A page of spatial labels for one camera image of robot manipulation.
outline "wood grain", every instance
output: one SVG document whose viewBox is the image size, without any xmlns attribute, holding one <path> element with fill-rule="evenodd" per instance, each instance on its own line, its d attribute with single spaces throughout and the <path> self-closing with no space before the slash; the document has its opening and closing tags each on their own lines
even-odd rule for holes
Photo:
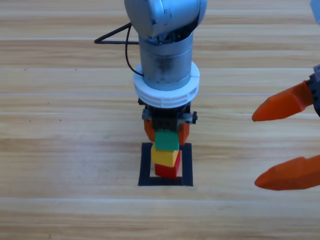
<svg viewBox="0 0 320 240">
<path fill-rule="evenodd" d="M 251 120 L 319 64 L 309 0 L 208 1 L 193 48 L 194 187 L 137 185 L 148 138 L 133 73 L 123 46 L 93 43 L 128 21 L 123 1 L 0 0 L 0 239 L 320 239 L 319 187 L 254 185 L 320 154 L 318 115 Z"/>
</svg>

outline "black tape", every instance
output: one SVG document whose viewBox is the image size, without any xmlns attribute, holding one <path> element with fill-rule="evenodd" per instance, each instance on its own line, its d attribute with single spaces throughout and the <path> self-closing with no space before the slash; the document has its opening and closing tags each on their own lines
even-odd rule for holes
<svg viewBox="0 0 320 240">
<path fill-rule="evenodd" d="M 142 143 L 141 164 L 138 186 L 188 186 L 193 187 L 192 145 L 186 143 L 181 147 L 182 151 L 182 177 L 169 179 L 159 176 L 150 177 L 151 148 L 153 143 Z"/>
</svg>

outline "toy block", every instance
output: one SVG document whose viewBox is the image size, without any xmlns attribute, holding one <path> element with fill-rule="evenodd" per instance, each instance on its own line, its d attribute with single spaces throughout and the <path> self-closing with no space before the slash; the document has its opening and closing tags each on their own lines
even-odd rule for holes
<svg viewBox="0 0 320 240">
<path fill-rule="evenodd" d="M 320 0 L 311 0 L 310 5 L 316 22 L 320 24 Z"/>
<path fill-rule="evenodd" d="M 151 148 L 151 161 L 154 164 L 173 168 L 175 166 L 179 150 L 163 151 L 156 149 L 155 144 Z"/>
<path fill-rule="evenodd" d="M 144 120 L 144 130 L 151 142 L 155 142 L 156 131 L 152 128 L 152 122 L 149 120 Z"/>
<path fill-rule="evenodd" d="M 179 126 L 179 144 L 184 146 L 190 133 L 190 124 L 180 124 Z"/>
<path fill-rule="evenodd" d="M 155 148 L 162 151 L 179 150 L 179 134 L 175 131 L 158 130 L 154 138 Z"/>
<path fill-rule="evenodd" d="M 166 178 L 166 179 L 176 179 L 178 176 L 180 161 L 181 161 L 181 151 L 179 151 L 173 167 L 168 167 L 168 166 L 156 164 L 155 165 L 155 175 L 162 177 L 162 178 Z"/>
</svg>

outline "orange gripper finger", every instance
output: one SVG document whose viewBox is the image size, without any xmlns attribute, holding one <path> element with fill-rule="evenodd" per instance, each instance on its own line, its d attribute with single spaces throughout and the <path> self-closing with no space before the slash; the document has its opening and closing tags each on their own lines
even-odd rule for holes
<svg viewBox="0 0 320 240">
<path fill-rule="evenodd" d="M 254 122 L 285 119 L 314 103 L 306 81 L 269 97 L 252 116 Z"/>
<path fill-rule="evenodd" d="M 306 159 L 298 157 L 273 166 L 254 183 L 268 190 L 303 190 L 320 185 L 320 155 Z"/>
</svg>

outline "stacked blocks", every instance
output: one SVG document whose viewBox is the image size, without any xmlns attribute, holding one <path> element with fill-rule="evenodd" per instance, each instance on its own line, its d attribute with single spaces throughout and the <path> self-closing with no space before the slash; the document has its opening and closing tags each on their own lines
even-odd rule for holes
<svg viewBox="0 0 320 240">
<path fill-rule="evenodd" d="M 320 24 L 320 0 L 311 0 L 311 8 L 315 17 L 315 20 Z"/>
<path fill-rule="evenodd" d="M 175 166 L 179 150 L 163 151 L 156 149 L 155 144 L 151 148 L 151 161 L 154 164 L 162 165 L 165 167 L 173 168 Z"/>
<path fill-rule="evenodd" d="M 179 123 L 178 119 L 182 114 L 190 113 L 190 104 L 172 109 L 150 106 L 145 109 L 151 115 L 144 118 L 144 130 L 153 142 L 151 161 L 155 164 L 155 174 L 166 179 L 177 179 L 182 157 L 180 147 L 186 144 L 190 132 L 190 124 Z"/>
<path fill-rule="evenodd" d="M 176 179 L 180 167 L 181 151 L 179 150 L 178 156 L 173 167 L 167 167 L 163 165 L 155 165 L 155 175 L 161 176 L 167 179 Z"/>
</svg>

